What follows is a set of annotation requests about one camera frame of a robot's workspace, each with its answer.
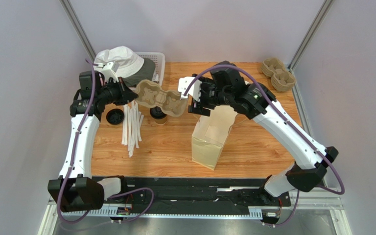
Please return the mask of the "kraft paper bag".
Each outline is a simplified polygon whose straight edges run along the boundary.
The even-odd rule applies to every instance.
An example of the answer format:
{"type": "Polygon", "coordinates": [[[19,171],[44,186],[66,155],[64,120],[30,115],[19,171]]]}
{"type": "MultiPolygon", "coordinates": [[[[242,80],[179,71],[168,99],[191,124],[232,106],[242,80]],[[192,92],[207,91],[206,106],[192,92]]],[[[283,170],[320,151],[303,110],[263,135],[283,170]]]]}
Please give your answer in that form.
{"type": "Polygon", "coordinates": [[[217,106],[209,117],[199,118],[191,135],[193,162],[215,170],[236,116],[232,107],[217,106]]]}

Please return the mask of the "black plastic cup lid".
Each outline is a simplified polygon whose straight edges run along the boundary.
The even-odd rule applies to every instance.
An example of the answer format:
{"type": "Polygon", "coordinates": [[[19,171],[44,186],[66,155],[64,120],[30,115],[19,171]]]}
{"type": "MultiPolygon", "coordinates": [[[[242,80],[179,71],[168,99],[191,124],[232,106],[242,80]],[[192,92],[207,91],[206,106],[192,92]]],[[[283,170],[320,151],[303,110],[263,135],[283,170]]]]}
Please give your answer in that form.
{"type": "Polygon", "coordinates": [[[163,119],[167,117],[167,115],[161,110],[160,107],[150,108],[149,113],[154,119],[163,119]]]}

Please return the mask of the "brown paper coffee cup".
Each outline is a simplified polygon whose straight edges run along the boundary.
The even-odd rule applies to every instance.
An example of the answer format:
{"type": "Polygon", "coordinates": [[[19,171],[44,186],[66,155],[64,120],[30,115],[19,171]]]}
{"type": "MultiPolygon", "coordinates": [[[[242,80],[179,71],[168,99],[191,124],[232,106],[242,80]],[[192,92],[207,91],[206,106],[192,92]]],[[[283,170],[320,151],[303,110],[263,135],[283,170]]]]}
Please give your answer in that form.
{"type": "Polygon", "coordinates": [[[168,121],[168,117],[160,118],[160,119],[154,119],[155,123],[158,125],[164,125],[168,121]]]}

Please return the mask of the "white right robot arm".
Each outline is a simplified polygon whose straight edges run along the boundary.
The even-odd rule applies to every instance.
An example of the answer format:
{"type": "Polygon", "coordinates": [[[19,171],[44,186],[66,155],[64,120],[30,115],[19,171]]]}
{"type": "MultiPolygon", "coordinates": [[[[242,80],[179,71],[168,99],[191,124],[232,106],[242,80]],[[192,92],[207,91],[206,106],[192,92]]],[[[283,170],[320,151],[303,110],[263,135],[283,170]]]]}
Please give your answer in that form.
{"type": "Polygon", "coordinates": [[[285,192],[310,192],[321,187],[338,150],[314,140],[285,111],[276,96],[248,72],[228,61],[179,79],[178,91],[182,99],[191,99],[190,113],[210,116],[217,106],[230,106],[268,131],[293,157],[293,164],[276,175],[270,175],[260,187],[268,197],[285,192]]]}

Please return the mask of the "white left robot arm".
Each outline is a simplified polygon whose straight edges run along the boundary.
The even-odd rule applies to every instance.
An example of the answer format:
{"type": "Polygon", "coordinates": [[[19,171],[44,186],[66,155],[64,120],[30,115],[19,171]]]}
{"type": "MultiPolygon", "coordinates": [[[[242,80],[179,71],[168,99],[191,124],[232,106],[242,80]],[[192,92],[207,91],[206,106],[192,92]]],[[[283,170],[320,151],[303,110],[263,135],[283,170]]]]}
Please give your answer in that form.
{"type": "Polygon", "coordinates": [[[47,187],[60,212],[98,210],[105,200],[121,193],[125,183],[122,176],[92,179],[94,141],[106,105],[125,105],[138,97],[114,72],[82,72],[79,82],[70,106],[67,155],[58,178],[49,180],[47,187]]]}

